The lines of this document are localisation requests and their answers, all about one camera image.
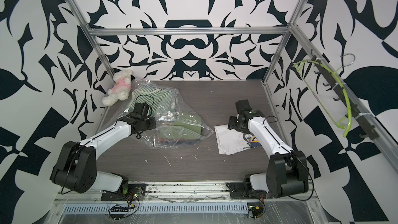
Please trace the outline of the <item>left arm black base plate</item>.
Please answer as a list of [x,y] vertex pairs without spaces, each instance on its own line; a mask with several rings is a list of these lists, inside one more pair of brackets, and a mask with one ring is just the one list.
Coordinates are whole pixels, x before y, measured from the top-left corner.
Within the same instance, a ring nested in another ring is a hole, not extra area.
[[141,199],[146,194],[147,184],[129,184],[120,188],[116,192],[103,191],[101,201],[130,201]]

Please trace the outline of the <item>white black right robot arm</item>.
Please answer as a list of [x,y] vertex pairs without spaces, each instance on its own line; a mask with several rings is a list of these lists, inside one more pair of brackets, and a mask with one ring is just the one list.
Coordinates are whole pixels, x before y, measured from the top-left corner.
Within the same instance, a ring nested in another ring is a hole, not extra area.
[[268,155],[266,172],[245,178],[248,191],[266,191],[273,198],[308,192],[306,156],[287,145],[271,128],[261,111],[251,108],[238,110],[236,116],[230,117],[228,129],[254,135]]

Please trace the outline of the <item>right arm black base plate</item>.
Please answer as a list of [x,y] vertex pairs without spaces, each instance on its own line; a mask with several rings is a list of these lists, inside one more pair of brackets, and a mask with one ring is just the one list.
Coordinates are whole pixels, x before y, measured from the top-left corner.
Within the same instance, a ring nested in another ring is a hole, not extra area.
[[246,183],[226,183],[226,186],[229,190],[230,198],[233,200],[266,200],[272,198],[268,191],[253,190]]

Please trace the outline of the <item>green printed t-shirt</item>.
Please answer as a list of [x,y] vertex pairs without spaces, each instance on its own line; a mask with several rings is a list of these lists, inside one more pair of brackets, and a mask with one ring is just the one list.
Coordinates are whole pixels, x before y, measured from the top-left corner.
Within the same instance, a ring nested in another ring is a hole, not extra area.
[[173,121],[165,121],[158,129],[161,142],[201,141],[206,138],[203,121],[196,114],[177,115]]

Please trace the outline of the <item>clear plastic vacuum bag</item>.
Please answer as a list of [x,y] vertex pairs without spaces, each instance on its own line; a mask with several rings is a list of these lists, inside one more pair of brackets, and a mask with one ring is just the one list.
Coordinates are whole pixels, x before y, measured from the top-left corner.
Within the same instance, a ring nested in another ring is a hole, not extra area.
[[131,138],[150,148],[167,149],[196,145],[214,133],[177,88],[137,79],[131,86],[118,113],[118,118],[131,122]]

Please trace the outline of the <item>white printed tank top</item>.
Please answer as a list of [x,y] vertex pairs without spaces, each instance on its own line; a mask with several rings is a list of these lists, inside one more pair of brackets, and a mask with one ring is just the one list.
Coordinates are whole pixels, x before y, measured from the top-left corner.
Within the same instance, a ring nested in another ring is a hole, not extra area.
[[253,134],[245,134],[236,130],[229,130],[227,125],[215,126],[218,151],[221,155],[235,153],[261,147],[260,142]]

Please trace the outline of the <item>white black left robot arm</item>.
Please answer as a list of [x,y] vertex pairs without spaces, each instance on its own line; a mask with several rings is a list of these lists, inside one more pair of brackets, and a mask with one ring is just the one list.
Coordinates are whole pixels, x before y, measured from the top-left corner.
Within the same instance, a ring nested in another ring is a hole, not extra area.
[[62,147],[50,180],[62,189],[80,194],[99,190],[126,195],[129,190],[128,178],[99,171],[97,159],[119,141],[132,135],[140,138],[143,132],[155,128],[154,117],[129,113],[95,136],[80,142],[70,141]]

